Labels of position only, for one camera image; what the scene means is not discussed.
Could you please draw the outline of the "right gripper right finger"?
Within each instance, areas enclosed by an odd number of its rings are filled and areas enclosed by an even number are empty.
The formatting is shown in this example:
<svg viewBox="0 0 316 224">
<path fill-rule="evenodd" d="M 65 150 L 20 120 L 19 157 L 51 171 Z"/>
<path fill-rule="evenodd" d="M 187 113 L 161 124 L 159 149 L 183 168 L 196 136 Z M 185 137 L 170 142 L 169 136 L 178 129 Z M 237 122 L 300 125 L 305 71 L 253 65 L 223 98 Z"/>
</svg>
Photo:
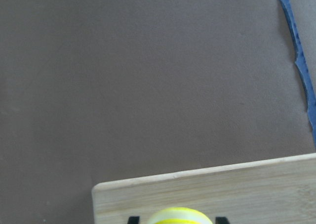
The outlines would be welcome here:
<svg viewBox="0 0 316 224">
<path fill-rule="evenodd" d="M 230 222 L 229 222 L 227 217 L 216 217 L 215 218 L 215 223 L 216 224 L 230 224 Z"/>
</svg>

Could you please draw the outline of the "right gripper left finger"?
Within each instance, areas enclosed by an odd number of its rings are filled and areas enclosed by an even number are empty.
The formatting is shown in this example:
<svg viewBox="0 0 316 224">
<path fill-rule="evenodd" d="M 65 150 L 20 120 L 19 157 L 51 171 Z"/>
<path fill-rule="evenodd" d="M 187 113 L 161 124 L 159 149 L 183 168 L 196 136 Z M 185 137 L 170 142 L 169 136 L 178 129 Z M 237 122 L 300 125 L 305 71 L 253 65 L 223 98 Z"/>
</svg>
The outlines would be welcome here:
<svg viewBox="0 0 316 224">
<path fill-rule="evenodd" d="M 127 220 L 127 224 L 139 224 L 140 217 L 139 216 L 130 216 Z"/>
</svg>

